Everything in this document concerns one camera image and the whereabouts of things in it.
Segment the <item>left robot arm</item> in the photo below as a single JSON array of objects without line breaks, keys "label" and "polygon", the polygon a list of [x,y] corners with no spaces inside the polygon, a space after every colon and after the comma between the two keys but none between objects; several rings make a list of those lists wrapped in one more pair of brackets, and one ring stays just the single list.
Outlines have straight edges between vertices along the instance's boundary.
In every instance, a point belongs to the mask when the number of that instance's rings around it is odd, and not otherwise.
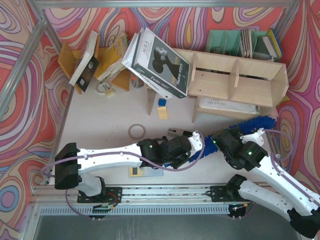
[{"label": "left robot arm", "polygon": [[92,173],[113,167],[158,168],[177,172],[194,155],[204,152],[203,136],[194,131],[170,140],[147,138],[137,143],[109,149],[78,148],[66,144],[54,159],[54,187],[77,189],[88,197],[104,194],[103,178]]}]

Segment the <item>blue microfiber duster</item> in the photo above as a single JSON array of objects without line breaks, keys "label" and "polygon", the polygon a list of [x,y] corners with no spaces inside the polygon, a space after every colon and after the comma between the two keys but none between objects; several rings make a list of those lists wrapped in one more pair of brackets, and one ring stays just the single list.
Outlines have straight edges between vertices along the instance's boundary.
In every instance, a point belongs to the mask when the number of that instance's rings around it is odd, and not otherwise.
[{"label": "blue microfiber duster", "polygon": [[[249,120],[231,125],[228,127],[228,129],[239,127],[244,135],[248,135],[254,133],[260,128],[273,129],[275,126],[276,120],[274,118],[270,116],[257,116]],[[214,133],[215,132],[204,137],[205,148],[203,154],[200,157],[201,159],[218,151],[217,146],[211,140],[211,137]]]}]

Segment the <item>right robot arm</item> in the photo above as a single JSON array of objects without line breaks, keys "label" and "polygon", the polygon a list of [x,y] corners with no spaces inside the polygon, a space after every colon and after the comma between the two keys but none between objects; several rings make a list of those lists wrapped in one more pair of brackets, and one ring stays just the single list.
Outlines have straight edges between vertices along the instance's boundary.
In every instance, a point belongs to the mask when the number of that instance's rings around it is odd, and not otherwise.
[{"label": "right robot arm", "polygon": [[221,191],[210,188],[211,199],[255,202],[285,218],[300,235],[313,239],[320,230],[320,195],[292,177],[276,162],[276,155],[263,148],[265,132],[260,128],[244,135],[239,127],[234,127],[217,131],[211,140],[233,169],[259,175],[274,190],[235,174]]}]

